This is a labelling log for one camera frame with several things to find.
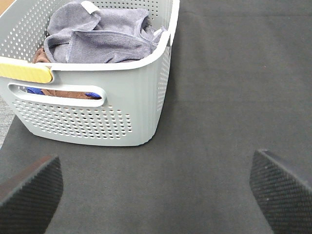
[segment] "perforated basket side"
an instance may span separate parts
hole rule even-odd
[[[170,71],[170,57],[171,57],[171,48],[167,47],[161,62],[161,70],[158,77],[158,91],[157,91],[157,111],[160,112],[162,110],[162,106],[164,104],[169,71]]]
[[[149,11],[148,23],[155,28],[168,29],[172,0],[102,0],[92,1],[100,9],[146,9]]]
[[[50,16],[68,0],[17,0],[0,17],[0,56],[31,61]]]
[[[83,108],[20,99],[13,105],[28,125],[59,137],[120,140],[133,131],[130,114],[112,105]]]

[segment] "yellow handle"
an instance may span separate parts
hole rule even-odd
[[[51,71],[46,66],[7,57],[0,57],[0,77],[36,83],[49,83],[52,80]]]

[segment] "blue cloth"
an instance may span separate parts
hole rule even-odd
[[[96,93],[85,93],[85,95],[88,97],[101,98],[101,96]]]
[[[27,87],[27,92],[30,94],[44,95],[44,93],[39,88]]]

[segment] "brown towel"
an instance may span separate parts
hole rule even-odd
[[[33,59],[33,63],[36,62],[50,62],[43,46],[40,47],[36,52]],[[53,97],[61,97],[61,98],[77,98],[77,99],[101,99],[98,97],[89,97],[86,96],[84,92],[74,92],[74,91],[60,91],[60,90],[51,90],[51,89],[42,89],[41,90],[44,95],[53,96]]]
[[[50,60],[48,59],[47,55],[45,54],[45,51],[43,49],[43,46],[40,47],[36,52],[35,52],[35,56],[33,59],[33,63],[36,62],[50,62]]]

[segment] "floor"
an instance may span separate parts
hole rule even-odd
[[[35,136],[15,118],[0,182],[59,156],[64,192],[46,234],[272,234],[250,168],[261,148],[311,171],[311,25],[311,0],[182,0],[154,137],[138,147],[72,144]],[[135,84],[119,90],[139,97],[147,85]],[[134,106],[122,93],[107,97],[123,98],[123,112]]]
[[[4,138],[8,133],[9,127],[14,118],[14,113],[6,104],[6,102],[0,97],[0,147],[4,142]]]

